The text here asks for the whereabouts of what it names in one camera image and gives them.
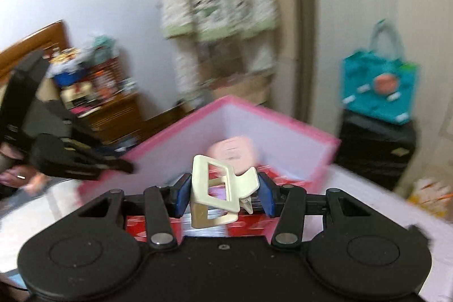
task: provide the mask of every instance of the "pink box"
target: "pink box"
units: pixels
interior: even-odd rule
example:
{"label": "pink box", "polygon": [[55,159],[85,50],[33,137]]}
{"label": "pink box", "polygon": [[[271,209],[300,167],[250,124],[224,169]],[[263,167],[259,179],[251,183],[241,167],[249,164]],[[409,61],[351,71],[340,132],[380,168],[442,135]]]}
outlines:
{"label": "pink box", "polygon": [[192,171],[192,160],[205,155],[215,142],[248,136],[258,152],[258,162],[280,174],[304,181],[309,193],[318,193],[339,140],[312,126],[273,110],[226,96],[181,119],[124,155],[137,165],[134,174],[105,171],[99,181],[79,187],[83,203],[112,189],[126,195],[150,186],[173,183]]}

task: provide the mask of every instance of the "wooden dresser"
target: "wooden dresser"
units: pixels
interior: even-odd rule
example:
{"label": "wooden dresser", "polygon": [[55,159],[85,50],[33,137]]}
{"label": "wooden dresser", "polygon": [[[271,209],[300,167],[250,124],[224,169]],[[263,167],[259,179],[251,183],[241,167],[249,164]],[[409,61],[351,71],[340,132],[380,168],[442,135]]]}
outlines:
{"label": "wooden dresser", "polygon": [[144,140],[143,118],[139,109],[138,97],[138,93],[118,94],[112,101],[104,104],[100,110],[83,119],[90,124],[105,144],[111,144],[127,135],[135,136],[139,142],[142,142]]}

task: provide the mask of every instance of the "drawer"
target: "drawer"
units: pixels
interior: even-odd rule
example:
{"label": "drawer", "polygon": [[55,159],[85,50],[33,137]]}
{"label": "drawer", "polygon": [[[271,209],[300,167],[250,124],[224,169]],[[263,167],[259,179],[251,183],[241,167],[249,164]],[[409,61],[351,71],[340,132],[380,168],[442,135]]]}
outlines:
{"label": "drawer", "polygon": [[108,142],[108,144],[117,144],[120,140],[123,140],[128,136],[135,136],[137,138],[137,143],[141,143],[143,141],[141,129],[137,129],[135,131],[127,133],[126,135],[121,136],[120,138]]}
{"label": "drawer", "polygon": [[112,114],[106,114],[102,119],[92,122],[91,126],[96,131],[116,129],[120,126],[132,126],[141,124],[140,113],[133,105],[125,106]]}
{"label": "drawer", "polygon": [[107,126],[101,129],[96,129],[96,135],[106,143],[111,143],[116,141],[126,135],[132,134],[134,132],[141,133],[141,123],[133,124],[122,124],[116,126]]}

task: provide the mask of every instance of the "wooden headboard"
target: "wooden headboard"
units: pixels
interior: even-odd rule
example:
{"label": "wooden headboard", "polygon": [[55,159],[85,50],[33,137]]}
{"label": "wooden headboard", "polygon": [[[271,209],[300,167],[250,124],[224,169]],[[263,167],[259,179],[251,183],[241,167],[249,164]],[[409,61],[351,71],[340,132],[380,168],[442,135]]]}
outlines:
{"label": "wooden headboard", "polygon": [[8,80],[11,69],[33,50],[44,49],[47,54],[52,54],[56,47],[60,50],[69,48],[62,20],[36,31],[0,53],[0,84]]}

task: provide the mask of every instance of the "cluttered items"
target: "cluttered items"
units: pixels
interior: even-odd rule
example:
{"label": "cluttered items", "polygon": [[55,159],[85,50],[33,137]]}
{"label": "cluttered items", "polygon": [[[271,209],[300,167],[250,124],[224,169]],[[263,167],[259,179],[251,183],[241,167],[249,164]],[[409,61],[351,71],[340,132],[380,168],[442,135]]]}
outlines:
{"label": "cluttered items", "polygon": [[65,107],[78,117],[99,110],[120,92],[135,90],[133,81],[123,76],[116,41],[110,37],[95,37],[84,49],[55,48],[49,61],[47,77],[54,79]]}
{"label": "cluttered items", "polygon": [[38,87],[49,68],[44,52],[27,55],[15,67],[0,108],[2,142],[22,158],[0,156],[0,172],[30,164],[52,177],[96,180],[105,169],[134,171],[134,165],[103,147],[91,128],[65,109],[60,100],[42,102]]}
{"label": "cluttered items", "polygon": [[421,178],[415,182],[408,201],[438,218],[446,218],[452,198],[450,186],[431,178]]}

